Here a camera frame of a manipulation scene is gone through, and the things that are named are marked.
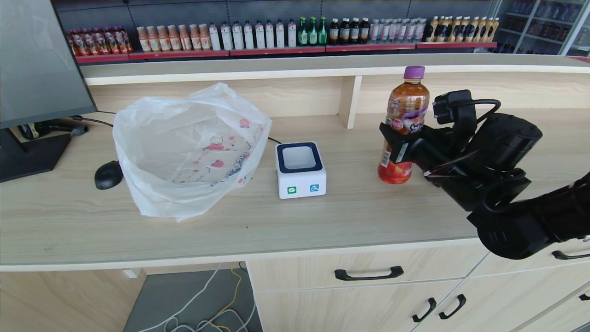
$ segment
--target green bottle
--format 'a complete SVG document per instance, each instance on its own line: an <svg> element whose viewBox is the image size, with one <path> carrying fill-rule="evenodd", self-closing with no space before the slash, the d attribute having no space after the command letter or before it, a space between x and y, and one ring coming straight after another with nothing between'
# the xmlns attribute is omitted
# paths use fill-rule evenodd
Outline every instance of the green bottle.
<svg viewBox="0 0 590 332"><path fill-rule="evenodd" d="M309 18L309 32L307 33L307 36L310 45L317 44L316 18L313 16Z"/></svg>
<svg viewBox="0 0 590 332"><path fill-rule="evenodd" d="M318 44L326 45L328 33L326 32L326 17L320 17L320 32L317 33Z"/></svg>
<svg viewBox="0 0 590 332"><path fill-rule="evenodd" d="M305 29L305 17L300 17L299 32L297 33L297 39L299 41L299 45L307 45L307 30Z"/></svg>

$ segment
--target plastic bag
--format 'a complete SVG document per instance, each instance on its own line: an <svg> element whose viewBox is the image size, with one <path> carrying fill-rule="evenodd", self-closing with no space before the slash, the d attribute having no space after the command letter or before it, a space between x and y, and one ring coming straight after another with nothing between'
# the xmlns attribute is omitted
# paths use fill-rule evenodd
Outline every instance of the plastic bag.
<svg viewBox="0 0 590 332"><path fill-rule="evenodd" d="M141 214L181 221L248 183L270 126L256 106L217 83L186 99L141 98L117 113L113 138Z"/></svg>

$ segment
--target black mouse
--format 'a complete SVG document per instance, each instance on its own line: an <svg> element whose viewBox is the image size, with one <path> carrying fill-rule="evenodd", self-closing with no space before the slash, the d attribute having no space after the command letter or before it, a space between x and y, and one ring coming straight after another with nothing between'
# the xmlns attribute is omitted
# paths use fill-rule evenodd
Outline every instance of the black mouse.
<svg viewBox="0 0 590 332"><path fill-rule="evenodd" d="M94 173L94 184L97 189L111 189L123 179L121 165L116 160L107 162Z"/></svg>

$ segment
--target black handle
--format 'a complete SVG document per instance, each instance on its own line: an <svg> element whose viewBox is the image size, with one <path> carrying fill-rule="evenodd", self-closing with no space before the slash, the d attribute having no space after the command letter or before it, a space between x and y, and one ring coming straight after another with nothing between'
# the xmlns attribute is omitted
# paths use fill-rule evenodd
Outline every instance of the black handle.
<svg viewBox="0 0 590 332"><path fill-rule="evenodd" d="M451 318L455 313L457 313L457 311L459 311L459 309L463 308L465 303L467 303L467 299L465 298L465 295L463 295L463 294L459 294L459 296L457 296L457 299L459 300L459 306L455 310L453 310L452 313L450 313L449 315L447 315L445 313L438 314L438 316L442 320L447 320L447 319Z"/></svg>
<svg viewBox="0 0 590 332"><path fill-rule="evenodd" d="M565 261L566 259L578 259L578 258L590 257L590 253L587 253L586 255L569 256L569 255L564 254L561 250L556 250L556 251L552 252L551 254L553 255L553 257L555 257L557 259L561 259L563 261Z"/></svg>
<svg viewBox="0 0 590 332"><path fill-rule="evenodd" d="M355 277L355 276L349 276L346 273L346 270L342 270L342 269L334 270L334 275L336 276L336 279L338 279L338 280L344 280L344 281L363 281L363 280L393 279L393 278L399 277L402 274L404 274L404 270L402 269L401 266L392 266L391 267L391 273L390 274L388 274L388 275L380 275L380 276L360 276L360 277Z"/></svg>
<svg viewBox="0 0 590 332"><path fill-rule="evenodd" d="M418 315L413 315L412 319L414 320L414 323L420 323L421 321L423 321L428 315L430 315L430 313L434 310L434 308L436 308L437 306L437 302L436 300L431 297L428 299L428 303L430 304L430 308L428 309L428 311L424 314L424 316L422 316L422 318L418 318Z"/></svg>

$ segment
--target bottle cap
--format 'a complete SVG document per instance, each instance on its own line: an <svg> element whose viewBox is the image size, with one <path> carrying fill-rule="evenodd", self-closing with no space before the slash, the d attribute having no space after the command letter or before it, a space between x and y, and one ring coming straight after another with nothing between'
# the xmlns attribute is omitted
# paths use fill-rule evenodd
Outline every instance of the bottle cap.
<svg viewBox="0 0 590 332"><path fill-rule="evenodd" d="M423 66L408 66L404 71L404 79L415 80L424 78Z"/></svg>

